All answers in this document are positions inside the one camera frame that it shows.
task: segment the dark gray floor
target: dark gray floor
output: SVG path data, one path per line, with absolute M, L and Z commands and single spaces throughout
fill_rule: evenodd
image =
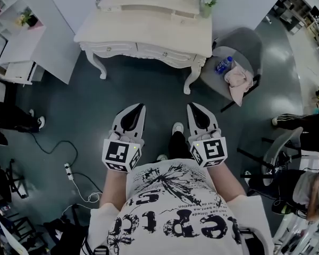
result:
M 267 145 L 261 143 L 261 137 L 273 138 L 282 132 L 271 127 L 270 119 L 285 112 L 302 112 L 299 79 L 282 24 L 272 19 L 272 25 L 261 23 L 257 32 L 265 46 L 262 83 L 245 98 L 242 107 L 233 106 L 222 114 L 219 111 L 228 102 L 202 81 L 192 85 L 191 95 L 183 94 L 187 70 L 174 69 L 152 59 L 117 56 L 102 59 L 108 78 L 101 80 L 99 71 L 87 61 L 84 53 L 78 59 L 69 85 L 45 74 L 42 82 L 19 87 L 16 103 L 25 111 L 34 108 L 37 115 L 46 116 L 45 128 L 36 135 L 44 148 L 52 148 L 59 140 L 71 140 L 79 152 L 73 172 L 85 173 L 102 188 L 106 173 L 101 161 L 103 140 L 116 113 L 134 103 L 146 104 L 143 135 L 146 145 L 139 162 L 145 164 L 167 152 L 172 124 L 182 121 L 187 125 L 186 105 L 197 102 L 216 115 L 227 140 L 229 158 L 226 162 L 239 178 L 245 168 L 257 169 L 258 166 L 239 155 L 237 146 L 263 155 Z M 41 224 L 60 217 L 68 205 L 83 203 L 64 169 L 64 163 L 74 157 L 69 145 L 64 144 L 52 155 L 46 155 L 30 135 L 14 131 L 4 131 L 4 134 L 9 146 L 0 147 L 2 166 L 14 158 L 27 179 L 29 197 L 21 200 L 14 196 L 13 199 L 20 212 L 35 224 Z M 75 180 L 85 198 L 95 191 L 86 178 L 78 175 Z M 271 213 L 271 204 L 264 198 L 274 233 L 281 216 Z M 88 221 L 89 211 L 83 208 L 79 211 L 81 220 Z

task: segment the table leg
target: table leg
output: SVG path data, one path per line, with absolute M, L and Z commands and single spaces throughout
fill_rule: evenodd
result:
M 97 67 L 100 71 L 100 79 L 106 79 L 106 68 L 105 66 L 99 61 L 96 55 L 91 50 L 85 50 L 86 57 L 88 61 L 95 67 Z
M 190 84 L 192 84 L 201 74 L 201 68 L 205 64 L 206 58 L 201 57 L 196 63 L 194 63 L 191 66 L 191 74 L 187 77 L 184 87 L 183 87 L 183 92 L 186 95 L 190 94 Z

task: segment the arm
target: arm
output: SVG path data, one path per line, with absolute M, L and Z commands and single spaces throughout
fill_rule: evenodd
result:
M 319 209 L 316 208 L 317 196 L 319 191 L 319 174 L 317 175 L 310 195 L 310 200 L 307 209 L 306 220 L 307 221 L 317 221 L 319 218 Z
M 118 210 L 121 210 L 126 202 L 127 174 L 108 169 L 100 198 L 99 207 L 106 203 L 112 203 Z
M 223 197 L 225 202 L 231 201 L 241 194 L 246 195 L 242 185 L 225 163 L 209 167 L 208 172 L 217 192 Z

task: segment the towel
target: towel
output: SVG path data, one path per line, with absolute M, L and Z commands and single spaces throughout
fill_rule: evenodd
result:
M 229 91 L 234 102 L 241 106 L 244 93 L 253 86 L 252 73 L 234 61 L 232 69 L 225 74 L 224 80 L 229 84 Z

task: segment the white sneaker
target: white sneaker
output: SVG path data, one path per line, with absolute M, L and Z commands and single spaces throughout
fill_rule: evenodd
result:
M 245 175 L 251 175 L 251 172 L 250 171 L 245 171 Z M 249 180 L 250 178 L 244 178 L 245 182 L 247 183 L 247 185 L 249 186 Z
M 174 133 L 176 131 L 179 131 L 183 134 L 184 127 L 183 127 L 183 124 L 181 122 L 174 123 L 174 126 L 172 127 L 172 135 L 174 135 Z
M 157 160 L 160 160 L 160 161 L 168 160 L 168 157 L 167 157 L 166 155 L 162 154 L 162 155 L 159 155 L 159 156 L 157 157 Z
M 38 118 L 38 125 L 40 130 L 45 126 L 45 118 L 43 116 Z
M 277 117 L 274 117 L 273 119 L 272 119 L 272 125 L 278 125 L 278 118 Z
M 30 109 L 30 111 L 28 112 L 29 115 L 31 115 L 31 117 L 34 117 L 34 109 Z

